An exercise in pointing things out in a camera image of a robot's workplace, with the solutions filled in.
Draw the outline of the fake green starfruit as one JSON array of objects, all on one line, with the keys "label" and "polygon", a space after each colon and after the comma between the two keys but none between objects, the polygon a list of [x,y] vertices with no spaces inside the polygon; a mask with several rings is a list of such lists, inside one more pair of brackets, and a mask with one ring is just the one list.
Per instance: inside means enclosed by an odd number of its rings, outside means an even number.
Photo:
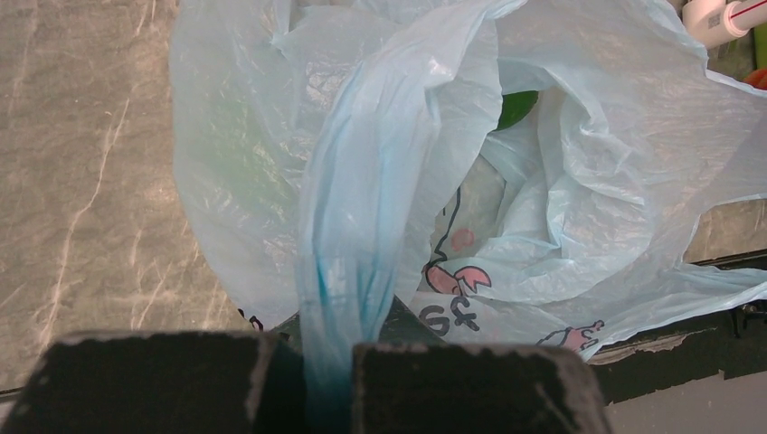
[{"label": "fake green starfruit", "polygon": [[505,94],[502,97],[502,109],[496,131],[508,129],[525,118],[535,106],[538,94],[535,90]]}]

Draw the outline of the light blue plastic bag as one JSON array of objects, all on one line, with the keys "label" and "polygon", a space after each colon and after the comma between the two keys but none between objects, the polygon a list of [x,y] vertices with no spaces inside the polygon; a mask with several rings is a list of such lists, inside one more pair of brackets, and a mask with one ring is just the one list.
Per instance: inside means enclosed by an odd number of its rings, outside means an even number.
[{"label": "light blue plastic bag", "polygon": [[587,359],[766,295],[683,261],[766,195],[766,95],[707,62],[667,1],[183,1],[176,187],[245,318],[301,314],[329,408],[395,299],[450,343]]}]

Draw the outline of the fake orange fruit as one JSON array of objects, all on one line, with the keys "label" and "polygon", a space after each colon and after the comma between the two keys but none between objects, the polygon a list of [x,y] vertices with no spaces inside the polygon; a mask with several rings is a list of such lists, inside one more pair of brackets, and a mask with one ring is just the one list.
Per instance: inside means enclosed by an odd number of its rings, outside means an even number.
[{"label": "fake orange fruit", "polygon": [[749,73],[743,82],[758,90],[767,90],[767,69],[760,68]]}]

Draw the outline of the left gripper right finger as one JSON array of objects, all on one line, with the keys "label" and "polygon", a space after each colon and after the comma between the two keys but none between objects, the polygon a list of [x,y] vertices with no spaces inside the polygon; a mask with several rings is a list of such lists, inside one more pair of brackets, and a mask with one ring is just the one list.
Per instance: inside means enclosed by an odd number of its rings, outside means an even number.
[{"label": "left gripper right finger", "polygon": [[609,433],[592,369],[552,346],[446,344],[399,299],[353,350],[353,433]]}]

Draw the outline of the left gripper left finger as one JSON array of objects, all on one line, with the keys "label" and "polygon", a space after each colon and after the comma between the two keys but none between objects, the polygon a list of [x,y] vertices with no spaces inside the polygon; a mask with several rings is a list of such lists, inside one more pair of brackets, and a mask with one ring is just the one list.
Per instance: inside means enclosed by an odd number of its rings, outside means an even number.
[{"label": "left gripper left finger", "polygon": [[302,433],[303,361],[277,334],[81,332],[39,359],[4,433]]}]

